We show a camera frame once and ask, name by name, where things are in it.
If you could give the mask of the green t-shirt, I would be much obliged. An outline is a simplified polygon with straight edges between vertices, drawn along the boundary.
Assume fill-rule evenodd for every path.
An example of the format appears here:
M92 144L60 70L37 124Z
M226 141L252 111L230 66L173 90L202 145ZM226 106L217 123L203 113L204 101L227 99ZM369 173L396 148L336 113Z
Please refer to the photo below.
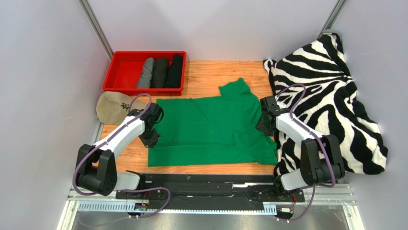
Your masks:
M148 151L148 165L260 163L275 165L276 143L256 129L261 105L243 79L197 99L158 99L164 118L160 138Z

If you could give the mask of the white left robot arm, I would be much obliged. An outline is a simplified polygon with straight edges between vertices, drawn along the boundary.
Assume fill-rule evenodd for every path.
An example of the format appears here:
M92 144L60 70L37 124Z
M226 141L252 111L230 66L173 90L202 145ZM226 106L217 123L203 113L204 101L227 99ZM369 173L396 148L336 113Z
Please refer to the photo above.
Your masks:
M116 160L136 138L147 148L153 148L160 134L155 130L164 117L163 109L151 103L146 109L134 109L108 136L93 145L83 144L77 155L73 175L74 189L84 195L108 196L113 191L134 192L141 181L136 172L118 172Z

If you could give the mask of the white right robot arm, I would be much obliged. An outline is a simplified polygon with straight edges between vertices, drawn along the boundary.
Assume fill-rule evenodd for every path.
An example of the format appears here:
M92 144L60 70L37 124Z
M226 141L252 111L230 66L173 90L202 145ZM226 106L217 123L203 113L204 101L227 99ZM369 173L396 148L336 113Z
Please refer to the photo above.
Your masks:
M335 135L323 135L300 121L274 96L262 98L256 129L268 136L284 133L300 147L299 169L278 177L286 191L315 185L334 187L345 175L340 144Z

